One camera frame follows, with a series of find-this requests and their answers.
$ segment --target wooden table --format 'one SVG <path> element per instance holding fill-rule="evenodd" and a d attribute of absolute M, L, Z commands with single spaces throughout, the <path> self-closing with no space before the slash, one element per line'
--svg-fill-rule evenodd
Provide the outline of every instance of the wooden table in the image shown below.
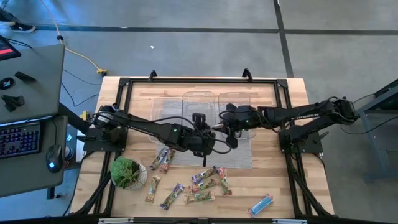
<path fill-rule="evenodd" d="M 104 77 L 96 110 L 101 105 L 115 102 L 120 77 Z M 289 93 L 292 106 L 308 104 L 304 80 L 288 78 Z M 276 106 L 272 85 L 261 84 L 201 84 L 201 83 L 135 83 L 132 89 L 129 113 L 150 119 L 152 102 L 160 97 L 182 97 L 188 91 L 211 91 L 216 97 L 226 92 L 250 93 L 252 106 Z M 124 106 L 126 90 L 123 92 L 121 106 Z M 222 196 L 221 187 L 214 189 L 216 200 L 185 205 L 181 194 L 168 211 L 159 205 L 173 190 L 176 183 L 191 185 L 191 176 L 201 173 L 207 168 L 193 166 L 171 166 L 168 174 L 159 170 L 148 170 L 146 186 L 137 191 L 116 189 L 112 216 L 125 217 L 228 217 L 247 218 L 247 209 L 262 200 L 265 194 L 274 196 L 273 204 L 261 212 L 258 218 L 291 218 L 294 217 L 292 199 L 284 155 L 280 152 L 278 137 L 266 129 L 257 129 L 256 137 L 251 139 L 252 169 L 228 169 L 228 181 L 233 192 L 232 196 Z M 148 140 L 148 136 L 137 131 L 129 131 L 126 151 L 123 156 L 135 159 L 148 167 L 155 158 L 157 145 Z M 95 152 L 86 158 L 81 166 L 80 176 L 72 202 L 71 212 L 77 211 L 89 199 L 100 179 L 103 163 L 103 152 Z M 312 154 L 303 154 L 303 164 L 307 184 L 324 208 L 333 213 L 330 193 L 322 163 Z M 158 186 L 155 202 L 144 201 L 153 174 L 162 176 Z M 106 205 L 109 185 L 105 188 L 101 211 Z M 300 208 L 304 210 L 301 190 L 298 190 Z"/>

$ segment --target blue wrapper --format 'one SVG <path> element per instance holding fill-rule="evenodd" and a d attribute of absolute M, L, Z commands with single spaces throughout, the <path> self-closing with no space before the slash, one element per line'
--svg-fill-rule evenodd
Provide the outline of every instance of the blue wrapper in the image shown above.
<path fill-rule="evenodd" d="M 254 218 L 258 213 L 261 212 L 265 207 L 267 207 L 270 203 L 273 202 L 273 196 L 267 194 L 264 199 L 262 199 L 259 203 L 257 203 L 252 208 L 248 209 L 248 213 L 251 218 Z"/>

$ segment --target black metal frame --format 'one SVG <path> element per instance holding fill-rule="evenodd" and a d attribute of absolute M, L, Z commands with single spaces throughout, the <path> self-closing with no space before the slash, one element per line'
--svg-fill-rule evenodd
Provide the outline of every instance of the black metal frame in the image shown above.
<path fill-rule="evenodd" d="M 254 85 L 255 84 L 273 85 L 277 106 L 282 106 L 282 99 L 281 99 L 279 90 L 280 90 L 280 88 L 283 88 L 286 105 L 288 108 L 292 107 L 292 104 L 290 102 L 289 88 L 288 88 L 286 79 L 253 79 L 253 77 L 248 69 L 244 69 L 243 75 L 242 75 L 243 78 L 247 78 L 247 79 L 243 79 L 243 78 L 155 78 L 155 77 L 157 77 L 157 74 L 155 71 L 152 71 L 149 78 L 120 78 L 119 84 L 118 84 L 118 92 L 116 95 L 116 102 L 114 103 L 113 106 L 115 108 L 119 108 L 121 106 L 122 92 L 124 90 L 124 87 L 127 86 L 127 95 L 126 95 L 123 109 L 124 109 L 124 111 L 129 111 L 132 88 L 133 88 L 134 83 L 228 83 L 228 84 L 252 83 Z M 105 152 L 100 182 L 103 180 L 103 177 L 106 175 L 106 173 L 108 171 L 109 161 L 110 161 L 110 157 L 111 157 L 110 155 L 111 155 L 111 152 Z M 117 159 L 120 155 L 121 155 L 120 152 L 116 152 L 114 159 Z M 285 157 L 286 157 L 287 167 L 289 167 L 289 163 L 292 162 L 291 154 L 285 153 Z M 304 173 L 301 154 L 296 153 L 296 158 L 297 158 L 298 175 L 302 178 L 303 183 L 306 185 L 305 173 Z M 295 214 L 295 217 L 297 217 L 299 215 L 302 215 L 302 212 L 299 207 L 299 200 L 297 197 L 297 191 L 296 191 L 296 187 L 295 187 L 295 179 L 294 179 L 292 170 L 288 169 L 288 177 L 289 177 L 290 193 L 292 196 L 294 214 Z M 107 215 L 110 215 L 111 211 L 112 211 L 114 191 L 115 191 L 115 186 L 113 185 L 113 183 L 111 183 L 111 186 L 109 188 L 109 194 L 108 194 L 108 200 L 106 203 L 106 208 L 104 210 L 104 213 Z M 311 215 L 312 209 L 311 209 L 310 201 L 308 200 L 306 195 L 303 195 L 303 197 L 304 197 L 304 202 L 305 202 L 306 214 Z M 100 195 L 98 197 L 98 199 L 95 203 L 94 214 L 100 213 L 101 201 L 102 201 L 102 195 Z M 262 220 L 263 222 L 269 222 L 270 219 L 259 219 L 259 220 Z"/>

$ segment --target gray floor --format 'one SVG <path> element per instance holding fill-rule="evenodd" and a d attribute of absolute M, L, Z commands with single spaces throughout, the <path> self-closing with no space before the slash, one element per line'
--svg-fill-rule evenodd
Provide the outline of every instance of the gray floor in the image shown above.
<path fill-rule="evenodd" d="M 110 27 L 196 27 L 276 29 L 272 0 L 46 0 L 60 24 Z M 397 30 L 398 1 L 280 0 L 286 29 Z M 6 9 L 21 21 L 52 25 L 39 1 L 10 0 Z M 56 32 L 0 34 L 34 47 L 57 44 Z M 184 32 L 62 32 L 67 44 L 89 55 L 109 75 L 240 76 L 249 68 L 255 77 L 286 77 L 279 34 Z M 310 102 L 329 96 L 355 100 L 397 78 L 397 35 L 287 35 L 294 77 L 304 78 Z M 66 54 L 65 69 L 100 83 L 85 60 Z M 99 91 L 64 73 L 64 84 L 78 103 Z M 94 110 L 96 98 L 73 108 L 62 91 L 61 102 L 74 112 Z M 361 125 L 347 128 L 360 132 Z M 349 136 L 338 126 L 322 141 L 326 175 L 337 215 L 345 218 L 398 220 L 398 180 L 370 184 L 362 175 L 373 169 L 365 136 Z M 39 190 L 0 198 L 0 220 L 61 215 L 72 196 L 77 171 L 57 187 L 64 198 L 46 201 Z"/>

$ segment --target computer keyboard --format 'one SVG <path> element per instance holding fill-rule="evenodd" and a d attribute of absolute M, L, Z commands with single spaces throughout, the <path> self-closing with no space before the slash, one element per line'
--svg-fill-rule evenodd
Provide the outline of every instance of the computer keyboard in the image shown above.
<path fill-rule="evenodd" d="M 40 152 L 40 123 L 0 127 L 0 159 Z"/>

